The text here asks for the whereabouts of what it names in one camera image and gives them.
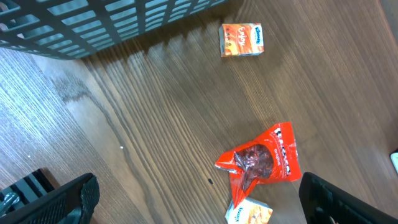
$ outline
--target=white object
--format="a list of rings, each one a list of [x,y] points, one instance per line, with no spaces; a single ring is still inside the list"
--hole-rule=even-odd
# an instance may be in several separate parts
[[[268,223],[272,209],[266,204],[251,198],[245,198],[235,209],[231,202],[226,211],[225,219],[228,224]]]
[[[391,154],[391,160],[392,160],[392,164],[394,165],[394,167],[396,168],[396,171],[398,173],[398,152]]]

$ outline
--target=black plastic part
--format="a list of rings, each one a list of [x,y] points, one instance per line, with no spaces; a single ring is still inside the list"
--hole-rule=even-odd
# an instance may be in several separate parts
[[[40,180],[25,181],[27,177],[40,177]],[[35,171],[27,177],[13,184],[14,187],[7,188],[14,190],[21,199],[24,198],[24,205],[1,217],[1,224],[86,224],[90,222],[100,197],[100,188],[93,174],[84,174],[57,190],[51,190],[53,187],[41,172]],[[47,192],[47,194],[39,197],[42,192]]]
[[[398,220],[364,203],[315,174],[303,175],[298,191],[309,224],[390,223]]]

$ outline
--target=wooden table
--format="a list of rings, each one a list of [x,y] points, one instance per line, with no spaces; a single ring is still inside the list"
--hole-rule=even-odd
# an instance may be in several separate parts
[[[266,51],[220,58],[222,22],[261,22]],[[0,61],[0,188],[92,172],[94,223],[225,223],[213,164],[291,121],[303,172],[398,218],[398,47],[377,0],[232,0],[83,60]],[[304,223],[299,185],[251,197]]]

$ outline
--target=orange tissue box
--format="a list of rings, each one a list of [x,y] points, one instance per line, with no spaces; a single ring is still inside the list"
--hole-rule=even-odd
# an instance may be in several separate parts
[[[259,55],[264,51],[260,23],[223,24],[220,27],[222,57]]]

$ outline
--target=dark red food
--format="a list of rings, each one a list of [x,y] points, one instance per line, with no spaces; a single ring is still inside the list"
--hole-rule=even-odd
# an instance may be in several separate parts
[[[264,145],[256,144],[235,154],[236,165],[244,171],[242,189],[246,191],[258,177],[268,179],[272,174],[274,159]]]

